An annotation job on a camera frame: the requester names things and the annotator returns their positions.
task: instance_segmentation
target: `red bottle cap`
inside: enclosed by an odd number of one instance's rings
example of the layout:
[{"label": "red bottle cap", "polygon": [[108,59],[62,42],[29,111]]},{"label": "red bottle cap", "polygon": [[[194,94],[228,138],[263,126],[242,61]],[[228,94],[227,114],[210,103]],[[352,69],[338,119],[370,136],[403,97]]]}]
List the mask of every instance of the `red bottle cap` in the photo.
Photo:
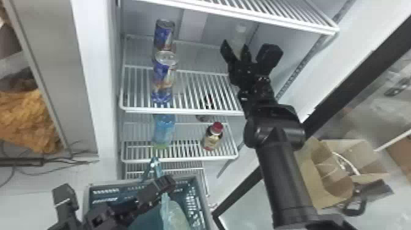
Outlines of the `red bottle cap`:
[{"label": "red bottle cap", "polygon": [[220,122],[214,122],[214,124],[211,126],[211,130],[215,133],[221,133],[223,131],[223,124]]}]

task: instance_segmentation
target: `gray plastic basket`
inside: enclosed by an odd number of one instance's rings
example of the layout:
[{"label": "gray plastic basket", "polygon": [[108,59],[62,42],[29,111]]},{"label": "gray plastic basket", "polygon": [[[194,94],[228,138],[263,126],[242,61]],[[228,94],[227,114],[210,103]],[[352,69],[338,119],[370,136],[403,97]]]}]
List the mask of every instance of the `gray plastic basket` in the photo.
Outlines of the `gray plastic basket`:
[{"label": "gray plastic basket", "polygon": [[[198,176],[173,176],[176,181],[176,189],[169,194],[173,201],[181,206],[191,229],[211,229],[211,214],[207,200],[202,190]],[[86,213],[97,204],[110,202],[118,204],[134,197],[136,192],[151,180],[140,183],[140,180],[117,180],[103,184],[95,184],[87,187],[84,195],[83,212]],[[153,229],[163,230],[163,222],[160,216],[160,205],[140,215],[129,229]]]}]

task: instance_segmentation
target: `bottle cap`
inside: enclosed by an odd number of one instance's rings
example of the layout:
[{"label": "bottle cap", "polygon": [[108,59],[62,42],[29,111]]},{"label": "bottle cap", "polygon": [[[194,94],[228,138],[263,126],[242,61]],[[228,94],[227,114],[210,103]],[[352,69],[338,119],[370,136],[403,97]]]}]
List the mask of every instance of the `bottle cap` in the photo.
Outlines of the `bottle cap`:
[{"label": "bottle cap", "polygon": [[220,122],[214,122],[214,124],[211,126],[211,131],[214,133],[221,133],[223,131],[223,124]]},{"label": "bottle cap", "polygon": [[244,33],[247,30],[247,27],[242,24],[237,24],[235,30],[239,33]]}]

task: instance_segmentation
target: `small bottle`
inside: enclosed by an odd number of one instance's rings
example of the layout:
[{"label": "small bottle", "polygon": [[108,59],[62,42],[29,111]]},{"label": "small bottle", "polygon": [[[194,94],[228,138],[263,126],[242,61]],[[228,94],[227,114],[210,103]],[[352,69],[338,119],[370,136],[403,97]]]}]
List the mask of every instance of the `small bottle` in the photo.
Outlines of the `small bottle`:
[{"label": "small bottle", "polygon": [[223,138],[223,125],[220,122],[214,122],[210,125],[201,140],[201,146],[207,151],[213,151],[217,148],[218,143]]},{"label": "small bottle", "polygon": [[176,116],[174,114],[154,114],[155,128],[153,135],[154,149],[167,148],[174,134]]},{"label": "small bottle", "polygon": [[243,50],[245,44],[247,27],[242,24],[237,24],[233,32],[232,38],[228,41],[232,52],[235,54],[238,60],[241,60],[241,51]]}]

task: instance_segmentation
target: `blue bottle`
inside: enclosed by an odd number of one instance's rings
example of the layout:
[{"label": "blue bottle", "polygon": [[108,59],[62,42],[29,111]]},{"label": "blue bottle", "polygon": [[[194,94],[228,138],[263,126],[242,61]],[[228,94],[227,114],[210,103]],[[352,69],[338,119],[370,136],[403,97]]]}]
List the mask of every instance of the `blue bottle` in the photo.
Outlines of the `blue bottle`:
[{"label": "blue bottle", "polygon": [[155,128],[153,135],[154,149],[165,149],[171,141],[175,130],[176,115],[174,114],[153,114]]}]

